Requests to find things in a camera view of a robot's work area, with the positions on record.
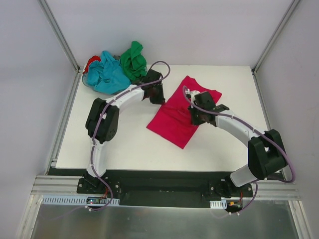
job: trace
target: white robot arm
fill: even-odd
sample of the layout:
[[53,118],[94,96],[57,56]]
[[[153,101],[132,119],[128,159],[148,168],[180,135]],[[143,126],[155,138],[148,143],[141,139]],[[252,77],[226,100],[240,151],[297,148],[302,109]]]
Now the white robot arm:
[[[136,87],[136,85],[130,85],[126,90],[131,90],[134,87]],[[125,94],[118,100],[115,100],[115,99],[120,93],[111,98],[107,98],[104,102],[108,103],[112,100],[113,101],[115,100],[115,102],[113,102],[111,105],[113,107],[117,107],[119,109],[119,114],[120,114],[125,109],[127,109],[130,105],[135,104],[136,102],[142,101],[144,99],[144,93],[145,92],[142,88],[137,88],[135,90],[131,90],[129,93]],[[90,139],[90,141],[91,141],[91,147],[95,145],[95,149],[93,151],[93,165],[97,174],[101,177],[106,171],[106,162],[107,162],[106,155],[108,150],[107,149],[108,142],[107,141],[100,142],[96,140],[95,144],[93,144],[92,139]],[[92,170],[91,165],[88,165],[87,171],[91,176],[95,177],[95,174]]]
[[215,127],[226,130],[239,139],[248,147],[248,164],[232,172],[226,180],[235,187],[241,187],[256,180],[265,179],[269,175],[287,166],[287,162],[278,150],[266,140],[255,133],[255,130],[263,133],[265,137],[275,142],[283,150],[284,145],[280,134],[272,129],[266,131],[259,128],[250,129],[240,121],[240,119],[225,105],[216,106],[209,92],[199,93],[197,91],[186,91],[186,96],[193,104],[208,112],[215,112],[218,115],[207,114],[192,105],[188,107],[191,113],[192,123],[200,125],[210,123]]
[[[116,134],[118,128],[119,114],[127,109],[130,105],[149,98],[152,104],[162,105],[165,103],[162,83],[160,81],[162,75],[160,72],[149,69],[147,75],[137,85],[130,85],[124,92],[107,98],[106,100],[97,98],[92,104],[85,127],[90,136],[90,142],[94,150],[91,151],[92,162],[87,167],[87,172],[92,177],[96,177],[93,172],[92,164],[98,176],[102,176],[106,171],[107,144]],[[111,103],[102,120],[98,123],[103,108]]]

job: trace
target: white wall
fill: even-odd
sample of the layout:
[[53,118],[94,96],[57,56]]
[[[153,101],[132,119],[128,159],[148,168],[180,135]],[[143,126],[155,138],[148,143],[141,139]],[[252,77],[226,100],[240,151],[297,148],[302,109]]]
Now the white wall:
[[2,1],[0,32],[0,238],[12,239],[75,71],[37,1]]
[[152,63],[253,66],[292,0],[47,0],[80,65],[132,40]]
[[314,238],[319,238],[319,1],[304,0],[257,74],[283,137]]

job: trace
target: blue cloth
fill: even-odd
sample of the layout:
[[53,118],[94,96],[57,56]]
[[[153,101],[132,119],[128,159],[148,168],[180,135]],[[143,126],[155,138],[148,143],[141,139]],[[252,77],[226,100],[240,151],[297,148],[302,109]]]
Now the blue cloth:
[[120,61],[103,51],[101,61],[93,61],[89,66],[86,83],[95,91],[113,94],[130,86],[130,79],[124,75]]

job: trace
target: green cloth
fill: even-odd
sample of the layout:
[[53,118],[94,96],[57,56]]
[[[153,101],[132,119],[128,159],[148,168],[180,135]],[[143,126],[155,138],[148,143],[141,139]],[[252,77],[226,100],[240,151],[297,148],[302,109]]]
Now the green cloth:
[[137,41],[132,41],[130,49],[121,55],[120,61],[124,74],[134,81],[136,78],[146,76],[146,60],[141,55],[143,46]]

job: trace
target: clothing pile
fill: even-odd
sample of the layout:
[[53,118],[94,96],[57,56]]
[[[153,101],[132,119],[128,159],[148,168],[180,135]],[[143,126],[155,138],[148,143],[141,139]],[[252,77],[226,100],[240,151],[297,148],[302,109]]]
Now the clothing pile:
[[120,57],[103,51],[88,60],[83,71],[83,83],[93,90],[115,94],[125,90],[131,82],[146,75],[146,59],[141,54],[143,46],[133,41]]

